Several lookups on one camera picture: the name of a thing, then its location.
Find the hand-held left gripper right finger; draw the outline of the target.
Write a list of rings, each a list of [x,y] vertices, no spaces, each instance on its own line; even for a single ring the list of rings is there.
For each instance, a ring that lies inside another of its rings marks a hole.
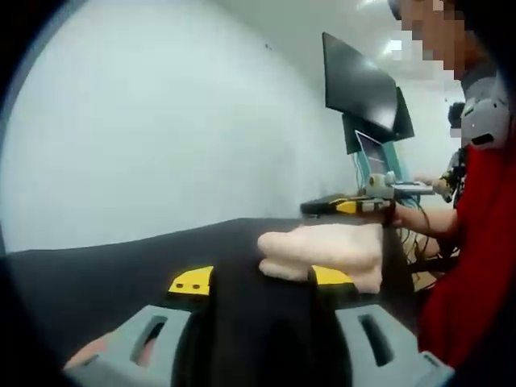
[[[416,336],[378,304],[335,305],[352,386],[445,386],[454,370],[418,350]]]

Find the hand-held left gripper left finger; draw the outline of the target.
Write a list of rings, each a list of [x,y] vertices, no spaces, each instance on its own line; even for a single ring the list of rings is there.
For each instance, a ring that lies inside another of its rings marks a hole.
[[[113,335],[105,352],[64,369],[79,386],[173,386],[194,313],[209,300],[212,265],[193,268],[173,278],[163,306],[143,307]]]

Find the person's left hand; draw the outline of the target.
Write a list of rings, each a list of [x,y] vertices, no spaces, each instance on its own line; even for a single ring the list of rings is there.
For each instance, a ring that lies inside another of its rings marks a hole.
[[[83,364],[98,353],[105,352],[115,332],[116,331],[109,331],[87,343],[84,347],[80,348],[74,355],[71,356],[71,358],[64,364],[63,369]]]

